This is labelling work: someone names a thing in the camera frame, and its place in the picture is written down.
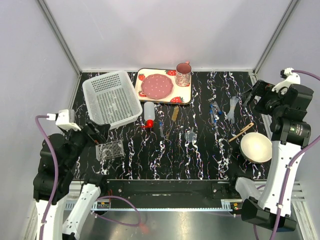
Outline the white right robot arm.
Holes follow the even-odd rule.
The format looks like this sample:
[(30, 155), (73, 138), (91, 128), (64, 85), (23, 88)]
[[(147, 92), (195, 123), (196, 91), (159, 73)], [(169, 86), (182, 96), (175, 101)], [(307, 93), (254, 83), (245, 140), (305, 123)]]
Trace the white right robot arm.
[(244, 222), (289, 232), (297, 226), (291, 218), (291, 195), (303, 153), (310, 146), (311, 126), (304, 117), (314, 92), (298, 83), (281, 84), (277, 88), (258, 80), (241, 95), (244, 106), (259, 97), (254, 110), (271, 116), (272, 156), (265, 187), (259, 192), (253, 180), (238, 177), (227, 185), (227, 192), (232, 198), (242, 198), (240, 215)]

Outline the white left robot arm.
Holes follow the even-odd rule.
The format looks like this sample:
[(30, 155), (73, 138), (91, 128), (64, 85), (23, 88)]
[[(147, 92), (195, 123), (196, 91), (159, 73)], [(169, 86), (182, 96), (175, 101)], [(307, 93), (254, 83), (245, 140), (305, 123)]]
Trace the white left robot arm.
[(44, 137), (40, 162), (33, 180), (33, 198), (37, 210), (38, 240), (78, 240), (84, 223), (97, 198), (108, 193), (106, 176), (93, 173), (83, 181), (79, 198), (66, 220), (63, 219), (73, 167), (85, 148), (104, 144), (110, 124), (87, 121), (80, 130), (48, 136), (39, 119), (35, 120)]

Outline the wooden test tube clamp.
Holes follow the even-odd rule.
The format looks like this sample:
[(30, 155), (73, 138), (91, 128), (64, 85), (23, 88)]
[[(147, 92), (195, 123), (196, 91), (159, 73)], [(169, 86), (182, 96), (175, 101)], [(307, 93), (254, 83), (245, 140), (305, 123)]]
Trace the wooden test tube clamp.
[(237, 139), (240, 135), (244, 134), (247, 130), (249, 130), (251, 127), (254, 126), (254, 123), (251, 122), (248, 125), (246, 125), (236, 136), (233, 136), (231, 139), (228, 140), (228, 142), (232, 142), (233, 140)]

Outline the bundle of plastic pipettes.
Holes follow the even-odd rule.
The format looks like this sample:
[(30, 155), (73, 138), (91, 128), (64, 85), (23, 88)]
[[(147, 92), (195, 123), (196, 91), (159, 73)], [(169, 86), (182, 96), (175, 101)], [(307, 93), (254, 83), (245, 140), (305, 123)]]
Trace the bundle of plastic pipettes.
[(229, 102), (229, 112), (226, 115), (226, 119), (231, 123), (235, 123), (235, 108), (239, 99), (236, 96), (233, 96)]

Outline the brown test tube brush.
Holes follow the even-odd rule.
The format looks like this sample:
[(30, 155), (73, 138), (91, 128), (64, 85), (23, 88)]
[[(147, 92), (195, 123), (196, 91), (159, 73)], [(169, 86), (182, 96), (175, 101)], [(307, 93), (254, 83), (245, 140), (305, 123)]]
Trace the brown test tube brush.
[(169, 135), (170, 135), (170, 133), (171, 133), (171, 130), (172, 130), (172, 128), (173, 128), (173, 125), (174, 125), (174, 124), (176, 123), (176, 121), (177, 121), (178, 114), (179, 114), (179, 110), (180, 110), (180, 108), (179, 108), (178, 105), (176, 105), (176, 106), (174, 107), (174, 109), (173, 109), (173, 113), (172, 113), (172, 116), (171, 116), (172, 124), (171, 124), (171, 126), (170, 126), (169, 131), (168, 131), (168, 132), (166, 133), (166, 135), (165, 135), (165, 138), (166, 138), (166, 139), (169, 138)]

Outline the white red-capped wash bottle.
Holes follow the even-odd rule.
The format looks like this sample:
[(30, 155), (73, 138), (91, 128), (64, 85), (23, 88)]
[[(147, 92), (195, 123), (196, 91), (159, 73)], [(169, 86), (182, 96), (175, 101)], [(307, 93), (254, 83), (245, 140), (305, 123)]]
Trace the white red-capped wash bottle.
[(145, 120), (145, 125), (142, 125), (141, 128), (151, 129), (154, 126), (155, 121), (155, 104), (153, 102), (147, 101), (144, 103), (143, 117)]

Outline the clear plastic funnel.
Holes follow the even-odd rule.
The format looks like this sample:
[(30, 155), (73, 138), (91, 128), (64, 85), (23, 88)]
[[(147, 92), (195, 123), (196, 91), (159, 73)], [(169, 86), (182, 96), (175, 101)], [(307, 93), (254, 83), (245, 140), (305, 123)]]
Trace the clear plastic funnel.
[(194, 128), (192, 127), (188, 130), (185, 135), (185, 140), (189, 143), (195, 142), (197, 140), (197, 134), (194, 132)]

